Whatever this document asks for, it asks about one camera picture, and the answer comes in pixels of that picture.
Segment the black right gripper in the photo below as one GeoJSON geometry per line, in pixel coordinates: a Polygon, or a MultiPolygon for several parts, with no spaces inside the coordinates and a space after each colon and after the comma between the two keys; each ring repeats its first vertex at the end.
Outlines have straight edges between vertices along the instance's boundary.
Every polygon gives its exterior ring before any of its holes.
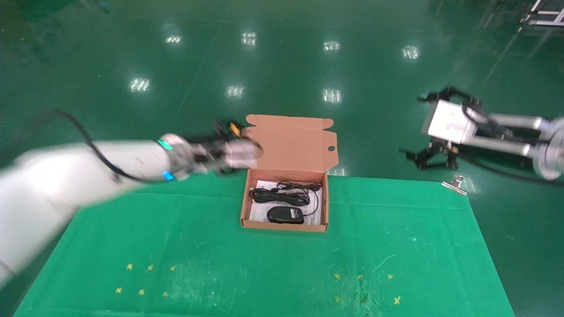
{"type": "MultiPolygon", "coordinates": [[[[439,92],[429,92],[426,96],[419,96],[417,97],[417,101],[432,103],[445,100],[447,102],[451,102],[452,98],[459,98],[462,106],[482,106],[481,99],[475,98],[474,96],[471,96],[471,94],[463,92],[463,90],[455,88],[454,86],[447,86],[439,92]]],[[[410,152],[403,148],[399,148],[398,151],[405,154],[406,160],[413,162],[418,170],[457,170],[459,168],[459,165],[457,164],[459,149],[456,144],[453,144],[449,140],[431,137],[427,148],[420,152],[410,152]],[[430,160],[438,155],[445,156],[445,162],[431,164],[430,160]]]]}

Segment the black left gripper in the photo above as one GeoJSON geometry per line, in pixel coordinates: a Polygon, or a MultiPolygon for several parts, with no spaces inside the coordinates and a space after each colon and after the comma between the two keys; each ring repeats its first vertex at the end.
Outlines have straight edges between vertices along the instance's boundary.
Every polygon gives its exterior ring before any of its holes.
{"type": "Polygon", "coordinates": [[[207,174],[212,171],[218,177],[229,177],[248,170],[248,167],[232,168],[220,165],[224,155],[222,146],[230,138],[241,138],[243,126],[235,120],[218,120],[214,121],[213,125],[216,133],[189,137],[189,144],[196,146],[196,166],[189,168],[189,174],[207,174]]]}

